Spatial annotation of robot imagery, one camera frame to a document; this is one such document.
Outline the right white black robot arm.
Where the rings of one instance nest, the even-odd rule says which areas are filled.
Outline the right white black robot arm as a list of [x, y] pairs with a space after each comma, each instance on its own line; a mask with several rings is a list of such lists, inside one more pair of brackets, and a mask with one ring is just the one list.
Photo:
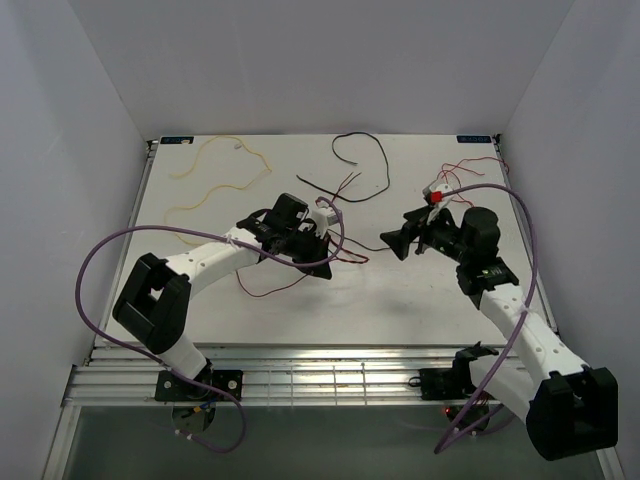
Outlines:
[[526, 426], [536, 451], [553, 461], [611, 448], [618, 441], [618, 383], [605, 367], [574, 354], [524, 303], [519, 280], [499, 256], [497, 215], [468, 209], [456, 223], [448, 209], [423, 207], [381, 240], [404, 260], [412, 245], [454, 260], [458, 285], [503, 334], [523, 368], [497, 363], [498, 351], [476, 343], [458, 351], [448, 369], [420, 372], [426, 399], [489, 394]]

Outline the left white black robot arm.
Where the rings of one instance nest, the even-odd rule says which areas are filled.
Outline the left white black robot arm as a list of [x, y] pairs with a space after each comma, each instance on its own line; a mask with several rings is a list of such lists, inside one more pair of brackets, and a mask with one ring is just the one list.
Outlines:
[[240, 220], [221, 241], [181, 254], [152, 253], [134, 264], [115, 302], [112, 317], [162, 363], [179, 373], [178, 388], [190, 399], [205, 397], [212, 376], [207, 359], [185, 330], [190, 300], [218, 280], [271, 257], [286, 257], [308, 276], [329, 280], [330, 235], [339, 211], [309, 209], [283, 193], [270, 209]]

